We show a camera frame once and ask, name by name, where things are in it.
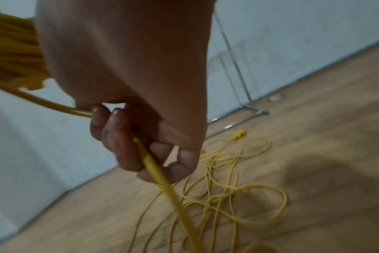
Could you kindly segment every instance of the metal stand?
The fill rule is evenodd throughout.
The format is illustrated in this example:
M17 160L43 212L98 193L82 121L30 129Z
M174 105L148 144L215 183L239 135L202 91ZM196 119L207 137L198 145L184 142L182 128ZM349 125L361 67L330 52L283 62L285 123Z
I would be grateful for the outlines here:
M261 109L257 109L257 108L255 108L255 105L253 104L252 97L251 97L251 95L250 95L250 93L249 93L249 90L248 90L248 87L247 87L247 85L246 85L246 83L245 83L244 77L242 76L241 70L239 69L239 66L238 66L238 63L237 63L237 60L235 59L235 55L234 55L234 53L233 53L233 51L232 51L232 48L231 48L231 45L230 45L230 43L229 43L229 41L228 41L228 38L227 38L226 32L225 32L225 30L224 30L224 28L223 28L223 25L222 25L222 23L221 23L221 21L220 21L219 16L217 15L216 11L214 12L214 15L213 15L213 16L214 16L214 19L216 20L217 26L218 26L219 29L220 29L220 32L221 32L221 34L222 34L222 37L223 37L224 43L226 44L226 47L227 47L228 53L229 53L229 55L230 55L231 61L233 62L234 67L235 67L235 69L237 70L239 80L240 80L241 85L242 85L242 87L243 87L243 89L244 89L244 91L245 91L245 94L247 95L247 98L248 98L249 104L248 104L248 105L243 105L241 108L239 108L239 109L237 109L237 110L234 110L234 111L232 111L232 112L230 112L230 113L228 113L228 114L226 114L226 115L224 115L224 116L222 116L222 117L214 118L214 119L213 119L210 123L208 123L208 124L211 124L211 123L213 123L213 122L216 122L216 121L218 121L218 120L220 120L220 119L222 119L222 118L225 118L225 117L227 117L227 116L229 116L229 115L231 115L231 114L233 114L233 113L235 113L235 112L237 112L237 111L239 111L239 110L241 110L241 109L245 109L245 108L246 108L246 109L251 109L251 110L255 111L255 113L254 113L253 115L251 115L251 116L249 116L249 117L243 119L243 120L239 120L239 121L237 121L237 122L234 122L234 123L232 123L232 124L229 124L229 125L223 127L222 130L217 131L216 133L213 133L213 134L207 136L206 138L210 138L210 137L212 137L212 136L215 136L215 135L217 135L217 134L219 134L219 133L221 133L221 132L224 132L224 131L227 130L227 129L230 129L230 128L234 127L234 126L237 126L237 125L240 125L240 124L242 124L242 123L245 123L245 122L247 122L247 121L249 121L249 120L251 120L251 119L253 119L253 118L259 117L259 116L261 116L261 115L268 115L268 114L269 114L268 111L265 111L265 110L261 110Z

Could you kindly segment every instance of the skin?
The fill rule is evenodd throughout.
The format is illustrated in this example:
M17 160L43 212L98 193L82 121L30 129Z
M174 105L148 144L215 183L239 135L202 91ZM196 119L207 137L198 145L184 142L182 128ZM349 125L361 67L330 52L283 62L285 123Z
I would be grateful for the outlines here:
M39 0L35 26L50 73L92 136L124 170L153 182L139 137L172 182L197 167L206 133L206 58L214 1ZM102 103L126 103L110 112ZM174 146L177 161L164 167Z

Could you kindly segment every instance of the yellow plug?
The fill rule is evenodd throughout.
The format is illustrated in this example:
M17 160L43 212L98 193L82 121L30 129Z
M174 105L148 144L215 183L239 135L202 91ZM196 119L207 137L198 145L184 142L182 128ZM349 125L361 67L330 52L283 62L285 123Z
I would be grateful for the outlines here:
M244 130L240 129L238 131L235 131L232 134L231 139L232 140L238 140L238 139L244 138L246 135L247 135L247 133Z

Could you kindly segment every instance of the wooden floor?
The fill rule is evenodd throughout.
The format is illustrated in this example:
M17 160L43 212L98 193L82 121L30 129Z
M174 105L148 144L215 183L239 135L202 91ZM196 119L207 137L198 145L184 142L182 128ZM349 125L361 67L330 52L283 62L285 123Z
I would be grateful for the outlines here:
M379 253L379 47L278 93L284 96L279 102L256 103L269 110L269 116L240 126L248 136L267 136L272 148L241 161L237 169L240 185L280 186L290 203L275 227L242 228L239 251L250 242L266 240L288 253ZM210 126L209 132L249 113L238 112ZM239 146L230 149L237 152ZM199 168L195 176L202 173ZM226 176L227 171L215 173L221 181ZM0 253L125 252L137 219L157 192L156 186L133 174L113 170L65 196L2 244ZM281 203L274 194L255 194L257 204L235 203L241 217L257 220ZM149 233L172 210L166 201L161 197L145 216L133 252L141 252ZM168 232L165 225L148 250L167 252ZM216 252L229 249L231 234L232 225L220 222Z

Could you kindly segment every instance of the yellow extension cord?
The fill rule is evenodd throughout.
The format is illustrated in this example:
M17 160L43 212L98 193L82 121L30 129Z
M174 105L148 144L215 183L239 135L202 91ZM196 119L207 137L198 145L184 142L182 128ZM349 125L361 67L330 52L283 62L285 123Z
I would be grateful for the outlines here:
M59 105L42 98L38 98L31 94L25 93L20 90L20 88L26 88L28 90L37 90L42 88L42 82L50 78L46 66L45 61L42 57L40 47L38 45L38 40L35 32L34 25L31 20L17 18L9 15L0 14L0 89L18 96L22 99L35 103L37 105L41 105L43 107L56 110L63 113L69 113L72 115L82 116L91 118L91 112L80 110L64 105ZM264 139L267 141L267 145L261 151L253 154L244 154L244 149L248 142L254 139ZM133 141L136 143L139 155L142 159L142 163L145 168L149 171L155 182L158 184L160 188L159 194L152 200L150 205L145 209L144 213L140 216L137 226L129 246L127 252L131 252L136 235L138 232L138 228L144 217L146 211L150 208L150 206L154 203L156 198L161 195L161 193L165 193L170 200L171 204L174 206L177 216L174 219L172 224L171 232L169 235L169 244L168 251L169 253L172 251L171 244L173 240L173 232L175 230L175 226L178 222L180 222L183 231L185 232L185 236L182 239L182 249L184 250L185 243L189 240L192 246L192 250L195 253L203 253L205 252L201 243L201 238L205 233L205 226L208 221L209 212L214 211L214 219L213 219L213 231L212 231L212 243L209 252L214 252L215 246L215 234L217 228L217 222L219 215L223 215L226 218L230 219L234 224L234 231L232 235L232 247L231 252L234 252L236 246L236 237L237 237L237 226L245 225L252 228L265 228L267 226L274 225L279 217L283 214L287 203L287 195L283 190L270 186L270 185L262 185L262 184L251 184L244 185L238 187L238 173L235 170L235 166L240 160L240 158L250 158L264 153L270 147L270 141L263 136L255 137L247 140L244 143L241 152L236 155L232 152L222 153L226 148L228 141L226 139L217 139L212 141L210 144L213 144L217 141L222 141L223 146L220 147L217 151L206 155L202 154L199 160L199 166L204 167L205 175L196 180L191 186L186 189L188 185L187 178L185 185L182 190L181 201L177 198L176 194L173 191L175 185L170 186L170 183L164 177L164 175L160 172L159 167L153 157L148 153L147 149L142 145L139 139L134 138ZM220 168L222 166L228 166L228 179L226 184L221 184L217 182L213 177L213 170ZM232 174L235 175L234 182L231 184ZM205 181L206 184L206 192L200 196L188 196L189 191L199 182ZM223 191L219 195L211 194L212 184L215 184L218 187L223 188ZM234 208L232 206L232 198L235 194L243 194L249 192L251 188L265 188L268 190L272 190L278 192L283 196L283 202L280 208L277 210L275 215L270 219L262 223L258 222L250 222L247 220L239 219L235 216ZM230 212L225 212L221 208L224 205L224 202L228 199ZM197 224L198 236L196 230L194 229L191 220L188 218L186 208L189 208L193 205L199 205L203 207L203 215L201 221ZM167 218L171 215L171 213L165 217L162 222L155 228L155 230L151 233L148 238L143 252L146 252L147 246L151 241L153 235L156 233L158 228L161 226L163 221L167 220ZM269 252L280 252L274 246L259 242L259 243L251 243L248 245L244 253L254 252L256 250L269 250Z

